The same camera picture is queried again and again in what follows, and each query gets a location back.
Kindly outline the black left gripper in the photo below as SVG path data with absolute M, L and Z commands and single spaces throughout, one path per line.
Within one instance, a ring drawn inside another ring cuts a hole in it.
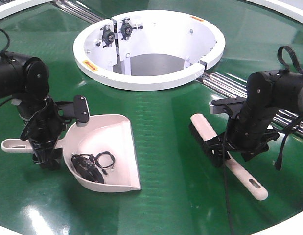
M 34 149 L 32 160 L 41 169 L 61 168 L 63 149 L 55 149 L 55 146 L 59 136 L 73 118 L 73 103 L 69 101 L 55 102 L 51 97 L 47 97 L 40 105 L 34 106 L 34 113 L 26 121 L 20 139 L 30 142 Z

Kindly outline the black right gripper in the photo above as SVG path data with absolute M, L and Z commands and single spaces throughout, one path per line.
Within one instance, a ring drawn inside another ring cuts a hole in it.
M 241 156 L 249 161 L 256 155 L 269 150 L 268 142 L 280 136 L 274 129 L 269 129 L 274 115 L 244 116 L 237 115 L 227 132 L 227 143 L 235 151 L 243 152 Z M 228 151 L 224 149 L 224 133 L 204 141 L 204 153 L 214 167 L 221 167 L 223 161 L 229 160 Z

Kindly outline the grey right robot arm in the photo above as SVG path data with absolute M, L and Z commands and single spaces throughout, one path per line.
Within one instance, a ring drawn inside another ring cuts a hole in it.
M 280 132 L 288 136 L 299 129 L 303 121 L 303 69 L 289 46 L 278 49 L 277 59 L 285 68 L 251 74 L 247 98 L 212 101 L 213 106 L 229 116 L 226 130 L 203 142 L 204 152 L 215 167 L 230 158 L 226 151 L 240 152 L 249 161 L 268 151 L 268 142 L 277 140 Z M 282 130 L 270 129 L 268 126 L 280 109 L 298 117 Z

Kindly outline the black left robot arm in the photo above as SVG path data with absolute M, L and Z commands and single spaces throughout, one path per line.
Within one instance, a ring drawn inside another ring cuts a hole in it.
M 33 149 L 32 160 L 41 168 L 60 169 L 59 136 L 74 119 L 73 103 L 54 102 L 49 95 L 49 70 L 39 58 L 8 52 L 10 38 L 0 51 L 0 99 L 9 97 L 25 126 L 20 135 Z

